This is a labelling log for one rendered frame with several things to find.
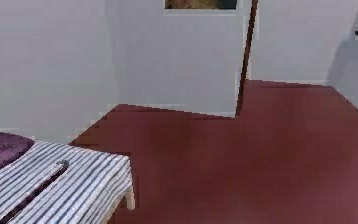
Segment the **white framed wall picture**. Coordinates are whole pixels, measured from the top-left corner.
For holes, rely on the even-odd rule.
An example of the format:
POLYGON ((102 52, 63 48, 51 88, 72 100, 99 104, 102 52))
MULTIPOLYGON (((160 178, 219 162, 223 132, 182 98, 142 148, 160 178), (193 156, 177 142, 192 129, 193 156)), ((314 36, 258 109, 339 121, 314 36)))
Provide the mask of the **white framed wall picture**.
POLYGON ((164 15, 230 15, 242 0, 164 0, 164 15))

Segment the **brown room door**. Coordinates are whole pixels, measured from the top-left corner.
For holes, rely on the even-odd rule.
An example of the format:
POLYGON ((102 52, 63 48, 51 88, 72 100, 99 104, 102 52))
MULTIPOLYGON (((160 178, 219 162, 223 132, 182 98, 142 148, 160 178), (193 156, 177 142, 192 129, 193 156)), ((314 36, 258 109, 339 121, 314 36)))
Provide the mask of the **brown room door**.
POLYGON ((259 0, 250 0, 250 13, 248 19, 247 33, 244 45, 244 53, 242 59, 242 67, 239 79, 239 88, 237 94, 237 103, 235 116, 240 116, 242 107, 243 107, 243 94, 244 94, 244 85, 247 80, 248 66, 251 54, 251 47, 253 41, 253 33, 255 29, 256 15, 258 11, 258 2, 259 0))

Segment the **purple pillow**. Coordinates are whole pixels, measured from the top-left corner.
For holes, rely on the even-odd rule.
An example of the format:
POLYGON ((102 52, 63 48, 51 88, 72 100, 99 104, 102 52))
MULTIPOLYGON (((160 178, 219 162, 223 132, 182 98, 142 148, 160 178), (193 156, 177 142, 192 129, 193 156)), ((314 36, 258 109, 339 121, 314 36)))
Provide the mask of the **purple pillow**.
POLYGON ((34 143, 24 136, 0 132, 0 169, 19 159, 34 143))

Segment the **blue white striped bed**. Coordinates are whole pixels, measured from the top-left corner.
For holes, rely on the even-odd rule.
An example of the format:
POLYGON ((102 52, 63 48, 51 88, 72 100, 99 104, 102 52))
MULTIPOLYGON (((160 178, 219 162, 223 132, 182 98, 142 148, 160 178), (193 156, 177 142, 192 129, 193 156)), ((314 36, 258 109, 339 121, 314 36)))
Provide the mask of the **blue white striped bed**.
POLYGON ((64 173, 7 224, 101 224, 132 186, 130 158, 37 140, 0 169, 0 220, 68 162, 64 173))

